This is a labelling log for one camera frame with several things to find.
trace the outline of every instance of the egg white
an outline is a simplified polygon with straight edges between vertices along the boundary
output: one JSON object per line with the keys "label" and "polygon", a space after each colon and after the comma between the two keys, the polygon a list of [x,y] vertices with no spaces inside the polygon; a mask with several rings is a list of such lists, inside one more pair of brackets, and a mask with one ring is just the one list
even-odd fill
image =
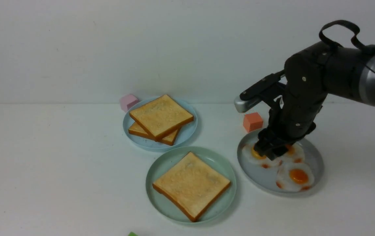
{"label": "egg white", "polygon": [[304,162],[305,154],[301,145],[294,143],[292,147],[294,148],[294,153],[289,154],[288,152],[286,152],[284,155],[280,157],[281,160],[283,160],[284,162],[293,162],[293,163]]}
{"label": "egg white", "polygon": [[[289,172],[293,169],[303,170],[308,176],[308,182],[305,184],[297,184],[290,176]],[[278,173],[276,174],[276,185],[287,191],[299,192],[305,191],[314,184],[314,175],[311,168],[306,163],[284,163],[279,167]]]}
{"label": "egg white", "polygon": [[282,160],[280,158],[276,158],[275,160],[270,160],[269,158],[265,159],[257,159],[252,155],[252,149],[254,145],[247,144],[242,149],[242,154],[244,157],[246,157],[246,160],[249,163],[252,163],[254,165],[261,166],[262,168],[273,168],[278,167],[280,164],[282,164]]}

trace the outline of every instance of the dark object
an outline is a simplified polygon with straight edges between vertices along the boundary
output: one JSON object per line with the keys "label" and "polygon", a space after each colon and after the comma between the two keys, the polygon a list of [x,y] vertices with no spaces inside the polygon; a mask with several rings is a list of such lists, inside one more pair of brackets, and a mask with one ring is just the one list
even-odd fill
{"label": "dark object", "polygon": [[[355,48],[344,48],[323,31],[333,25],[351,30]],[[375,106],[375,45],[363,45],[352,22],[338,20],[323,26],[320,42],[288,58],[284,70],[261,79],[234,100],[238,112],[264,101],[270,106],[269,124],[259,134],[255,151],[273,160],[311,133],[328,94]],[[285,75],[287,84],[279,80]]]}

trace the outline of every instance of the plate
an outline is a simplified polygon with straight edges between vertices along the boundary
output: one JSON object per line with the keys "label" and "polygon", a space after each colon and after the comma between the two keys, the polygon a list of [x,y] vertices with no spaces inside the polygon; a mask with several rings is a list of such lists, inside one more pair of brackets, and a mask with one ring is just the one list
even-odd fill
{"label": "plate", "polygon": [[283,190],[278,188],[276,185],[275,179],[276,172],[278,171],[277,167],[264,169],[261,166],[251,164],[242,154],[242,147],[244,147],[246,144],[254,145],[257,142],[259,131],[260,130],[255,130],[244,136],[237,148],[238,162],[244,174],[249,178],[249,180],[258,188],[278,196],[300,197],[314,193],[316,189],[315,187],[320,182],[324,173],[323,159],[316,147],[306,139],[302,139],[297,142],[297,144],[300,145],[304,150],[304,163],[307,163],[310,166],[310,169],[314,175],[314,184],[312,188],[307,191],[301,192]]}
{"label": "plate", "polygon": [[[207,209],[207,211],[196,222],[191,222],[183,212],[177,208],[174,203],[168,200],[164,195],[159,194],[152,186],[160,176],[167,172],[171,167],[177,164],[186,154],[193,152],[202,161],[208,164],[215,171],[225,176],[231,181],[231,186]],[[237,181],[234,170],[228,160],[220,154],[201,147],[180,147],[172,149],[162,154],[152,164],[147,173],[146,180],[147,195],[152,205],[166,218],[179,224],[198,225],[204,224],[218,218],[234,200]]]}
{"label": "plate", "polygon": [[154,99],[157,99],[159,97],[150,98],[147,100],[143,100],[137,104],[135,104],[129,111],[125,114],[125,117],[123,118],[123,130],[126,133],[126,136],[138,147],[145,149],[147,151],[169,151],[171,149],[177,148],[182,146],[184,143],[186,143],[187,140],[189,140],[190,137],[192,137],[193,133],[195,133],[196,127],[198,126],[198,116],[196,115],[195,109],[189,105],[187,102],[179,99],[172,98],[176,103],[178,103],[181,107],[186,109],[189,113],[193,115],[194,120],[190,122],[189,124],[184,125],[181,130],[179,131],[179,134],[176,137],[176,140],[173,144],[173,146],[169,146],[164,143],[155,142],[154,140],[146,139],[143,137],[139,137],[136,135],[132,135],[128,132],[129,127],[135,122],[130,116],[129,112],[133,109],[137,109],[142,105],[145,105]]}

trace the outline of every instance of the orange cube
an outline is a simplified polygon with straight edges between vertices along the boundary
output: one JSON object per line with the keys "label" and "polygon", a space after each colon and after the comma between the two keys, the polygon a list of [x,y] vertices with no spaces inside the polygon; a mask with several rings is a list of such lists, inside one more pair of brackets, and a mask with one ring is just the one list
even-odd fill
{"label": "orange cube", "polygon": [[246,129],[247,133],[257,130],[264,125],[264,120],[261,118],[259,113],[254,112],[246,114],[243,120],[243,126]]}

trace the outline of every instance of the light blue plate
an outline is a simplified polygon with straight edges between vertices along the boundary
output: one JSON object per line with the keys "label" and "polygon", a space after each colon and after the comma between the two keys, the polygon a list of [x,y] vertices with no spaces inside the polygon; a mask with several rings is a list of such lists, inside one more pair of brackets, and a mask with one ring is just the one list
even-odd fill
{"label": "light blue plate", "polygon": [[[231,186],[228,187],[228,189],[196,222],[191,222],[189,218],[171,202],[171,200],[167,199],[164,195],[159,194],[153,188],[153,182],[177,164],[190,151],[216,172],[231,181]],[[234,200],[237,190],[237,182],[234,170],[225,157],[207,148],[187,146],[168,151],[154,161],[147,173],[146,189],[148,198],[157,211],[175,223],[191,226],[208,223],[220,217]]]}
{"label": "light blue plate", "polygon": [[146,139],[143,137],[139,137],[136,135],[132,135],[128,133],[129,127],[135,122],[130,116],[129,112],[133,109],[137,109],[140,106],[147,104],[151,102],[154,99],[157,99],[158,97],[150,98],[147,100],[143,100],[137,104],[135,104],[129,111],[126,113],[125,117],[123,118],[123,130],[126,133],[126,136],[138,147],[145,149],[147,151],[169,151],[171,149],[177,148],[182,146],[192,135],[195,133],[196,127],[198,126],[198,116],[196,115],[195,109],[186,103],[183,100],[172,98],[176,103],[178,103],[181,107],[186,109],[190,114],[193,115],[194,120],[190,122],[189,124],[184,125],[181,130],[179,131],[179,134],[177,135],[176,141],[174,142],[173,146],[169,146],[164,143],[155,142],[150,139]]}

